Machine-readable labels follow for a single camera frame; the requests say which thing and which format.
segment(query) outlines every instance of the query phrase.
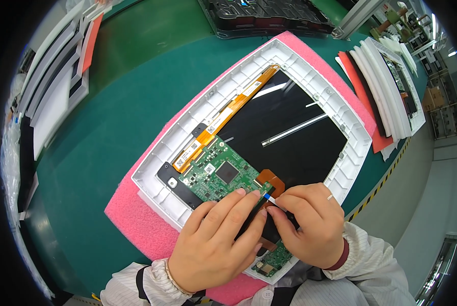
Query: pink foam sheet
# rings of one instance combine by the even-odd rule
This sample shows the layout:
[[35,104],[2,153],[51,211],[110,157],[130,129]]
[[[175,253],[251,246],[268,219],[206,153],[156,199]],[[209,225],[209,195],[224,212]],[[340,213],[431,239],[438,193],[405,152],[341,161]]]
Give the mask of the pink foam sheet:
[[[220,78],[228,74],[235,66],[245,58],[252,55],[258,49],[272,40],[278,39],[290,47],[295,53],[310,63],[317,71],[325,77],[336,90],[347,100],[349,105],[359,115],[364,122],[366,131],[372,135],[376,129],[376,124],[353,91],[347,86],[342,78],[310,47],[289,32],[284,32],[275,36],[264,45],[260,46],[246,57],[239,60],[232,67],[227,69],[222,75],[216,78],[211,84],[197,94],[182,110],[180,110],[162,129],[147,150],[139,157],[138,161],[132,166],[124,176],[116,189],[113,197],[105,209],[105,214],[111,222],[121,231],[121,233],[133,243],[133,245],[151,260],[158,260],[169,257],[174,249],[178,232],[167,224],[157,213],[155,213],[138,195],[138,187],[132,182],[131,176],[140,162],[152,150],[153,146],[162,138],[165,132],[176,122],[176,120],[193,104],[200,96],[204,95],[208,89]],[[210,288],[206,295],[220,303],[234,305],[246,298],[253,296],[258,290],[265,287],[267,283],[259,279],[253,279],[245,274],[238,277],[226,285]]]

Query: white striped sleeve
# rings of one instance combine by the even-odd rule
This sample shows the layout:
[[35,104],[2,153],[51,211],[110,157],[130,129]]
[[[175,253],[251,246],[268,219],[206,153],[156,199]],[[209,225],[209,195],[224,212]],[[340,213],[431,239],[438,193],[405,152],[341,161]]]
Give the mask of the white striped sleeve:
[[352,281],[370,305],[415,304],[390,244],[368,236],[366,231],[348,222],[344,224],[343,236],[349,243],[349,255],[341,268],[323,270],[328,278]]
[[138,297],[136,276],[140,269],[144,267],[136,262],[132,262],[120,272],[113,273],[112,278],[106,284],[106,288],[101,291],[101,302],[105,306],[180,306],[191,295],[179,291],[167,277],[167,259],[155,260],[152,266],[145,268],[143,272],[143,289],[150,304]]

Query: button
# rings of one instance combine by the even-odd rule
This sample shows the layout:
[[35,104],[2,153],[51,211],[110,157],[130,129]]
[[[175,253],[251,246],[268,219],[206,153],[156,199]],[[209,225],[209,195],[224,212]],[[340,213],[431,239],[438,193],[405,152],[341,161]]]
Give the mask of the button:
[[272,299],[272,297],[274,297],[274,292],[271,290],[264,290],[264,292],[262,293],[263,299],[269,300]]

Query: maroon cuff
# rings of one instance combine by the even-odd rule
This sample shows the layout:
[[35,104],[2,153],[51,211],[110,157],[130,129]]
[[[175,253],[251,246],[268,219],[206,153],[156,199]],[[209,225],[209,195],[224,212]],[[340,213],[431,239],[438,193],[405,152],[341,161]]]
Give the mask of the maroon cuff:
[[341,266],[343,266],[344,263],[346,262],[347,256],[349,255],[349,243],[344,238],[342,238],[342,239],[344,240],[344,251],[342,251],[341,258],[339,258],[339,260],[337,261],[337,263],[335,265],[333,265],[332,267],[330,267],[328,269],[324,269],[324,270],[335,271],[335,270],[339,269]]

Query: woman's right hand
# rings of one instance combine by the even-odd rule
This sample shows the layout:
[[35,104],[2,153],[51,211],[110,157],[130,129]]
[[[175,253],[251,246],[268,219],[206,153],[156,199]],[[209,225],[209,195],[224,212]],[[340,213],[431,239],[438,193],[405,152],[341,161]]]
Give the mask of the woman's right hand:
[[276,206],[267,207],[285,247],[299,260],[321,269],[334,266],[344,250],[344,211],[322,183],[295,186],[276,199],[276,204],[294,214],[296,230]]

